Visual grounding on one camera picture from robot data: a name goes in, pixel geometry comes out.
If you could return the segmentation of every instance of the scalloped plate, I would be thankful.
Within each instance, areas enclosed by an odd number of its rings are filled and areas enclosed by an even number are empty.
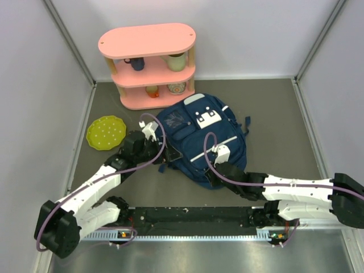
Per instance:
[[[98,151],[118,146],[126,135],[126,125],[121,118],[108,115],[95,120],[87,129],[89,145]]]

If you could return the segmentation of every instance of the shelf board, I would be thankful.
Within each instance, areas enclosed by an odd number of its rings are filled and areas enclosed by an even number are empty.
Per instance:
[[[130,64],[119,61],[115,65],[118,73],[111,75],[114,83],[125,88],[173,84],[188,81],[196,69],[195,66],[189,67],[187,64],[180,72],[171,71],[161,57],[146,57],[144,62],[144,69],[135,71]]]
[[[159,97],[157,98],[149,97],[144,87],[127,88],[125,89],[126,96],[120,97],[120,101],[130,110],[164,108],[184,100],[195,93],[194,90],[188,90],[188,85],[185,92],[181,95],[171,94],[166,85],[161,85],[158,88]]]
[[[182,53],[193,47],[196,33],[181,23],[120,27],[108,31],[98,41],[98,49],[110,59]]]

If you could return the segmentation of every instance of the robotic arm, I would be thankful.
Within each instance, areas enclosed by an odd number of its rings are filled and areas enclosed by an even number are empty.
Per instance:
[[[128,204],[118,197],[110,197],[99,206],[97,201],[108,191],[123,183],[133,172],[115,175],[116,172],[137,168],[139,163],[147,162],[159,152],[156,141],[156,123],[147,126],[140,123],[142,131],[130,132],[119,151],[112,155],[88,181],[68,196],[52,202],[48,200],[40,209],[34,238],[60,258],[67,257],[78,243],[89,233],[113,222],[125,222],[130,215]],[[230,151],[221,145],[213,149],[217,153],[214,162],[216,171],[223,178],[234,181],[256,183],[262,186],[247,187],[234,185],[218,177],[209,169],[206,176],[212,186],[224,185],[248,200],[266,200],[264,209],[253,210],[249,222],[255,227],[281,225],[282,222],[297,218],[338,219],[354,228],[364,228],[364,201],[332,188],[302,188],[296,185],[327,185],[350,189],[360,195],[364,188],[349,176],[337,173],[334,179],[296,180],[284,179],[265,173],[244,173],[228,163]],[[168,140],[165,149],[154,164],[171,162],[181,158]],[[270,184],[287,184],[290,187],[269,187]],[[69,198],[55,212],[54,209]]]

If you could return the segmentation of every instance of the pitcher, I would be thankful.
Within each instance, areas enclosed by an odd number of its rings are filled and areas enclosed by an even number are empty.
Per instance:
[[[184,53],[168,55],[168,57],[161,56],[161,58],[167,63],[171,71],[182,71],[186,66],[186,56]]]

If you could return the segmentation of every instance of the dark blue mug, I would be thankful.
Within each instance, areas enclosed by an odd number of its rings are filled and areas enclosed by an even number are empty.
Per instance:
[[[128,59],[125,59],[124,62],[126,62],[127,64],[131,64],[131,67],[135,70],[135,71],[140,71],[143,70],[144,68],[144,58],[131,58],[127,61]]]

